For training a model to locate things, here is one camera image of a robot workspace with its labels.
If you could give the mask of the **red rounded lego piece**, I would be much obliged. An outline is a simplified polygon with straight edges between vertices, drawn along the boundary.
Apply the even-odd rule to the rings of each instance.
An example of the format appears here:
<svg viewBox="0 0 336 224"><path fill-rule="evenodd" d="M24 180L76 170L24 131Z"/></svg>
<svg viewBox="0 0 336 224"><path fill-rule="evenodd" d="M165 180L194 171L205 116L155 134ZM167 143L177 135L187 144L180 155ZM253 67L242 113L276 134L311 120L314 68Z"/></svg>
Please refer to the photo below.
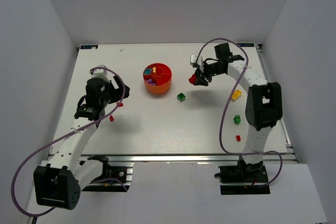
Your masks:
<svg viewBox="0 0 336 224"><path fill-rule="evenodd" d="M195 82L197 81L197 76L193 74L188 80L190 84L194 85Z"/></svg>

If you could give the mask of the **light blue lego brick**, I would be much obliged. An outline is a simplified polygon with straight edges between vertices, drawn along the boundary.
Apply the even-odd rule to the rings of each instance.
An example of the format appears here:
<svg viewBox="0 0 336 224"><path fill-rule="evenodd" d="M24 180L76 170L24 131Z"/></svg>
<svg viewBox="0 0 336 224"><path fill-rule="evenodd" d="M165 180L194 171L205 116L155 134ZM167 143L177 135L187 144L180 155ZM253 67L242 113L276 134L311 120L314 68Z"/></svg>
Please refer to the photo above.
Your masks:
<svg viewBox="0 0 336 224"><path fill-rule="evenodd" d="M144 75L151 75L151 72L152 72L152 69L150 68L150 69L145 69L144 70Z"/></svg>

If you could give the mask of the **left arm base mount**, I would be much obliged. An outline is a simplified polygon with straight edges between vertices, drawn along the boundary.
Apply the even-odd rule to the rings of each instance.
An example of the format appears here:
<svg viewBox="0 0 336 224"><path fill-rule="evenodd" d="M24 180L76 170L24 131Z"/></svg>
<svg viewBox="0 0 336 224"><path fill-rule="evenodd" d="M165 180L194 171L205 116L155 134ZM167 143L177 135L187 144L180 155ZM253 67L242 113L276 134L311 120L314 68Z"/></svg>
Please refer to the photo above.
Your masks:
<svg viewBox="0 0 336 224"><path fill-rule="evenodd" d="M102 174L95 178L83 191L126 193L132 181L133 167L131 164L110 162L102 155L91 155L88 161L99 161L103 164Z"/></svg>

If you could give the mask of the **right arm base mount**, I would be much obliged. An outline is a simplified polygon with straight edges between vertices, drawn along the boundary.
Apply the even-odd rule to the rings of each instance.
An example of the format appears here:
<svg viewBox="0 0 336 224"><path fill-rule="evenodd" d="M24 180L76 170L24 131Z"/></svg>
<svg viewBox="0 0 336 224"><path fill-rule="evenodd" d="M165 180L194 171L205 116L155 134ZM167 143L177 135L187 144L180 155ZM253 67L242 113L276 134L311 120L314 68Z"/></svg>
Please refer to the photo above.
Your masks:
<svg viewBox="0 0 336 224"><path fill-rule="evenodd" d="M246 164L240 158L235 166L219 166L214 175L220 181L221 195L269 195L268 175L263 161Z"/></svg>

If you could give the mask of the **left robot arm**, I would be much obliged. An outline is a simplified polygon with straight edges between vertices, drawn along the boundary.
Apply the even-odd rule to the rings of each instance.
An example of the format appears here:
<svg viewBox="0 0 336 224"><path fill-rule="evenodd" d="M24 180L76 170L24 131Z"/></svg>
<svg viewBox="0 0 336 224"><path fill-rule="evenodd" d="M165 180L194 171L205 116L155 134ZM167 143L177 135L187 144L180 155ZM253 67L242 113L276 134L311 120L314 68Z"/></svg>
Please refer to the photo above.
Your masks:
<svg viewBox="0 0 336 224"><path fill-rule="evenodd" d="M117 86L105 73L93 74L87 81L86 94L80 98L74 114L71 136L67 136L56 154L34 171L34 187L38 205L72 210L76 207L81 191L94 180L106 179L108 160L104 156L79 159L90 138L106 117L105 108L120 103L129 96L129 87L113 77Z"/></svg>

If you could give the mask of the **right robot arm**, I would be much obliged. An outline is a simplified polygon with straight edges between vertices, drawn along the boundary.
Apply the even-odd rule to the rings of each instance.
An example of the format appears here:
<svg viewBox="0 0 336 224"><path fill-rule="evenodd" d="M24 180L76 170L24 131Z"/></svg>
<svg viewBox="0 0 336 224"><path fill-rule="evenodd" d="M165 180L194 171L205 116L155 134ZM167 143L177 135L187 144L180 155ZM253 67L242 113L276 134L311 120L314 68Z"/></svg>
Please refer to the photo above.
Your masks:
<svg viewBox="0 0 336 224"><path fill-rule="evenodd" d="M216 58L208 63L200 54L190 57L195 68L189 82L194 86L208 86L212 78L226 74L236 80L247 93L245 118L249 124L244 149L240 156L247 165L262 162L268 135L282 118L281 86L268 82L249 68L247 53L240 55L231 52L229 41L215 46Z"/></svg>

